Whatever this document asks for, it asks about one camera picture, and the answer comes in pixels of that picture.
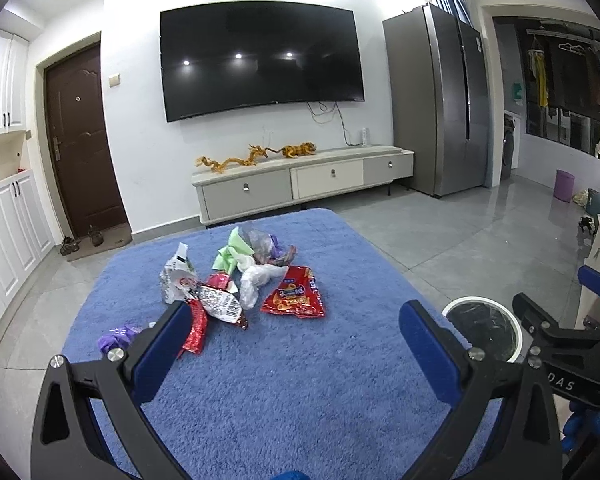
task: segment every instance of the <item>tv stand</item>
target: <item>tv stand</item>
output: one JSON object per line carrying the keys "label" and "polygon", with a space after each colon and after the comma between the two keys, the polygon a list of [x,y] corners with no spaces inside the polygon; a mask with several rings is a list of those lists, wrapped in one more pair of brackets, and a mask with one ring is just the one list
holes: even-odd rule
{"label": "tv stand", "polygon": [[413,152],[395,146],[347,147],[315,155],[278,156],[224,173],[193,174],[200,222],[212,225],[413,176]]}

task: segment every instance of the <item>purple stool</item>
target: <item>purple stool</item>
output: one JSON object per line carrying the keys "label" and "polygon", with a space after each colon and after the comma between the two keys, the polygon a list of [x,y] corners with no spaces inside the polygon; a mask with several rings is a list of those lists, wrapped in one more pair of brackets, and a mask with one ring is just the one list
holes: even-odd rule
{"label": "purple stool", "polygon": [[554,196],[563,202],[571,202],[573,196],[573,182],[576,178],[563,170],[555,171]]}

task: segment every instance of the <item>white rim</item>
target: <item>white rim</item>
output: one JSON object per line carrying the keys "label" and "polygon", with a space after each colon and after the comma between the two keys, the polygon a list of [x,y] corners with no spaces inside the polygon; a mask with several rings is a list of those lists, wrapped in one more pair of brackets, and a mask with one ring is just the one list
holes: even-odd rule
{"label": "white rim", "polygon": [[518,344],[516,345],[515,352],[513,352],[513,355],[509,358],[507,363],[514,362],[518,358],[518,356],[522,353],[522,327],[520,326],[520,322],[516,319],[516,317],[512,313],[510,313],[510,311],[507,310],[506,307],[502,306],[497,301],[490,300],[489,298],[481,298],[480,296],[465,296],[464,298],[458,298],[457,300],[453,300],[451,303],[449,303],[445,307],[445,309],[442,311],[442,315],[444,317],[446,317],[446,314],[448,314],[450,310],[452,310],[459,304],[470,303],[472,301],[480,301],[482,303],[491,305],[491,306],[497,308],[499,311],[501,311],[505,316],[507,316],[509,318],[512,325],[516,329],[516,337],[518,338]]}

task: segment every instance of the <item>doorway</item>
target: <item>doorway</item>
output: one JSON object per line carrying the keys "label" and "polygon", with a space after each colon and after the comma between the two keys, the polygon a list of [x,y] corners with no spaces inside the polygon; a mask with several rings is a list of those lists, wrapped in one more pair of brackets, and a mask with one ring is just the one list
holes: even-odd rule
{"label": "doorway", "polygon": [[51,162],[74,237],[126,224],[104,121],[100,43],[47,68],[44,81]]}

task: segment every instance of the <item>refrigerator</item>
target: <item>refrigerator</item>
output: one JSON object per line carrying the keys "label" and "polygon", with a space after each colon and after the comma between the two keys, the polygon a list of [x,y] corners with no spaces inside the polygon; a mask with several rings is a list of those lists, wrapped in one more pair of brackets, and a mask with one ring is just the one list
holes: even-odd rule
{"label": "refrigerator", "polygon": [[431,4],[382,24],[394,145],[415,153],[411,187],[440,197],[482,186],[490,110],[480,34]]}

